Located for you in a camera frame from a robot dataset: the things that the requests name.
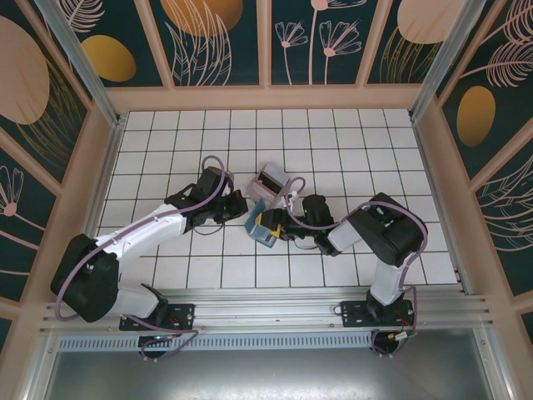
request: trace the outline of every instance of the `robotic arm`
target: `robotic arm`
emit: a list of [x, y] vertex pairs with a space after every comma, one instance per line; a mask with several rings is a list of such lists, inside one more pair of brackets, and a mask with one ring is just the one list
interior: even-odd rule
[[74, 276], [63, 300], [88, 323], [105, 315], [134, 315], [147, 319], [152, 325], [161, 326], [168, 318], [168, 301], [146, 284], [138, 287], [119, 286], [120, 274], [149, 249], [189, 232], [208, 218], [221, 224], [247, 213], [246, 199], [241, 191], [233, 190], [232, 177], [228, 173], [224, 174], [222, 190], [210, 202], [190, 212], [177, 212], [193, 208], [213, 195], [221, 177], [219, 168], [208, 167], [196, 184], [188, 185], [168, 197], [141, 220], [94, 239], [83, 234], [76, 236], [68, 244], [50, 288], [58, 295], [67, 276], [80, 260], [104, 243], [112, 241], [105, 250], [90, 258]]

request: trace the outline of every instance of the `leaf illustration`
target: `leaf illustration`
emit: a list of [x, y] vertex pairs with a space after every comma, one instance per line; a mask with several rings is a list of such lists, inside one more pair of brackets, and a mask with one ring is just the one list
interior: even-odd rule
[[485, 70], [492, 86], [517, 88], [518, 82], [533, 71], [533, 42], [502, 44], [487, 65], [463, 73], [461, 78]]
[[105, 11], [102, 0], [57, 0], [74, 32], [89, 33]]
[[533, 38], [533, 1], [513, 0], [506, 23], [504, 34], [514, 43], [523, 43]]
[[175, 1], [168, 2], [172, 16], [182, 27], [175, 29], [166, 23], [174, 43], [172, 76], [179, 86], [225, 85], [232, 71], [232, 48], [224, 22], [206, 3], [204, 13], [192, 0], [183, 3], [179, 6]]

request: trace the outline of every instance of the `metal frame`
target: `metal frame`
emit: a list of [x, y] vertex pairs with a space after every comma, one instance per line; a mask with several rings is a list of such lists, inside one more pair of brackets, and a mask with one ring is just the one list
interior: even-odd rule
[[435, 60], [433, 60], [424, 78], [420, 91], [411, 106], [413, 123], [418, 123], [424, 115], [431, 99], [435, 96], [436, 89], [441, 84], [448, 69], [450, 69], [456, 60], [457, 55], [470, 34], [471, 28], [476, 24], [477, 18], [483, 11], [485, 2], [486, 0], [469, 0], [463, 5], [459, 12], [459, 17], [457, 17], [450, 28], [450, 33], [442, 43]]

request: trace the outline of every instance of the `beige circle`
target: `beige circle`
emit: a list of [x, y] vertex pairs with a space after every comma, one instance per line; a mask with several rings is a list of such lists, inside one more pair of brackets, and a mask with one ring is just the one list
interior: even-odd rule
[[402, 0], [398, 30], [405, 40], [417, 44], [446, 39], [465, 0]]
[[36, 122], [50, 93], [47, 59], [32, 37], [0, 16], [0, 114], [14, 123]]
[[[214, 29], [207, 26], [208, 21], [203, 5], [204, 2], [211, 10], [213, 17], [215, 15], [220, 17], [228, 32], [241, 19], [242, 0], [161, 0], [161, 5], [174, 25], [183, 32], [200, 37], [214, 36]], [[189, 11], [191, 5], [196, 7], [201, 19], [199, 22], [203, 27], [197, 26], [196, 29], [194, 28], [198, 23], [193, 23], [195, 14]]]

